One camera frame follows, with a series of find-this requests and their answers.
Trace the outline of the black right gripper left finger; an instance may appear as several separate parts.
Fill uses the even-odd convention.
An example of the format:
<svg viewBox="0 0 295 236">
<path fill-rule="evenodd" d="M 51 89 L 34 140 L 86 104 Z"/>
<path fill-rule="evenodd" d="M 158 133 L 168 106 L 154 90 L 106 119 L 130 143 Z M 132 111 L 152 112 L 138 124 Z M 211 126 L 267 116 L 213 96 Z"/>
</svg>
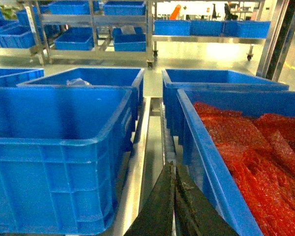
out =
<svg viewBox="0 0 295 236">
<path fill-rule="evenodd" d="M 142 210 L 126 231 L 126 236 L 170 236 L 173 227 L 175 171 L 167 162 Z"/>
</svg>

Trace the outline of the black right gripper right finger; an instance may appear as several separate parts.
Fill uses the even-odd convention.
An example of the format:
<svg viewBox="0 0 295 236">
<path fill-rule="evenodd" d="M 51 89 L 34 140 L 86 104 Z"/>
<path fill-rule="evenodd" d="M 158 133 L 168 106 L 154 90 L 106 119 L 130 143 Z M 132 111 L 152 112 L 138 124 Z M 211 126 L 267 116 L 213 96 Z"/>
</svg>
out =
<svg viewBox="0 0 295 236">
<path fill-rule="evenodd" d="M 184 236 L 237 236 L 197 187 L 186 166 L 176 166 L 175 214 Z"/>
</svg>

